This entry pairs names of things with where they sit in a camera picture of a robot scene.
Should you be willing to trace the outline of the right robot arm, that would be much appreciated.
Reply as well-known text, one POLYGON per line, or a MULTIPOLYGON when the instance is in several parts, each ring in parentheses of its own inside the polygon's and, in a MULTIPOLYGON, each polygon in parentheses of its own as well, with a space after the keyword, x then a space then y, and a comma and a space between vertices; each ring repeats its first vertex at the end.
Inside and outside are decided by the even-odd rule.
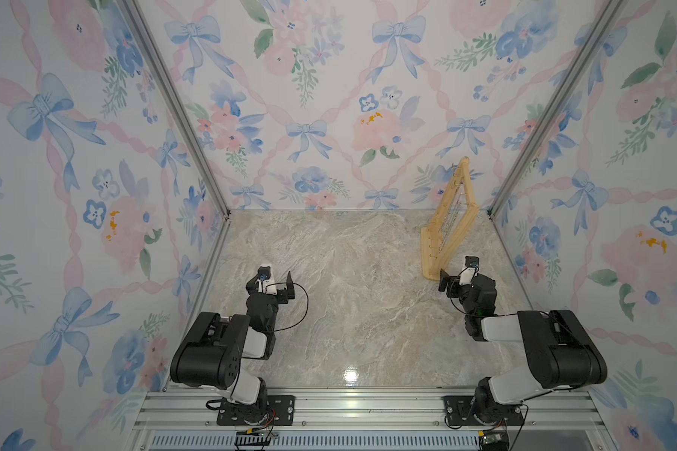
POLYGON ((457 275, 442 270, 438 290, 464 315, 464 328, 477 342, 523 346, 526 362, 481 379, 471 397, 443 398, 450 428, 521 423, 525 403, 556 391, 604 383, 607 363, 575 313, 521 310, 496 313, 496 281, 466 267, 457 275))

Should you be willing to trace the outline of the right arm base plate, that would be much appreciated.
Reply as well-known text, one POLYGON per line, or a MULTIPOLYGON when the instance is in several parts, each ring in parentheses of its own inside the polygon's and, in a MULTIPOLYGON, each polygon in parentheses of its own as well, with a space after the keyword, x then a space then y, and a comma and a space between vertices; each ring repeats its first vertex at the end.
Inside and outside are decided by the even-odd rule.
POLYGON ((521 405, 500 405, 477 401, 474 396, 444 396, 445 420, 449 427, 521 426, 525 415, 521 405))

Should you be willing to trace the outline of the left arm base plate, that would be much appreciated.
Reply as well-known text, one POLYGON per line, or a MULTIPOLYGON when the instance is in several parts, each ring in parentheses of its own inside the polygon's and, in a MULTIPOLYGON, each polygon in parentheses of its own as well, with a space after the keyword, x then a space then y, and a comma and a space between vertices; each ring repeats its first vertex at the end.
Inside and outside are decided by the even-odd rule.
POLYGON ((267 396, 253 405, 223 401, 217 410, 216 424, 246 428, 291 426, 295 402, 295 396, 267 396))

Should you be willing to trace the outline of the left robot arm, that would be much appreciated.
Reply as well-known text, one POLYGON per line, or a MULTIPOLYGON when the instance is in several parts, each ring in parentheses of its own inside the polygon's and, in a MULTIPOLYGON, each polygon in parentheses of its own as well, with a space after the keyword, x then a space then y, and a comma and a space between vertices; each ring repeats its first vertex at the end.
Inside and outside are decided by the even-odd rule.
POLYGON ((293 278, 276 282, 271 266, 262 266, 246 283, 246 313, 222 316, 201 312, 170 365, 170 379, 189 387, 214 387, 206 402, 220 427, 246 427, 252 433, 291 426, 294 396, 271 396, 264 379, 243 369, 244 360, 268 360, 276 345, 280 306, 295 298, 293 278))

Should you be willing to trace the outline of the wooden jewelry display stand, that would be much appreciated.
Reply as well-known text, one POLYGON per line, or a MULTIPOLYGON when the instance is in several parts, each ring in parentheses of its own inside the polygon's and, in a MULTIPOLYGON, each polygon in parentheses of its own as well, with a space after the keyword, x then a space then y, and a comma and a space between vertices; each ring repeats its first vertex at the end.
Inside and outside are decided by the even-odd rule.
POLYGON ((464 157, 446 186, 431 221, 420 231, 421 273, 439 281, 472 228, 480 206, 470 178, 470 159, 464 157))

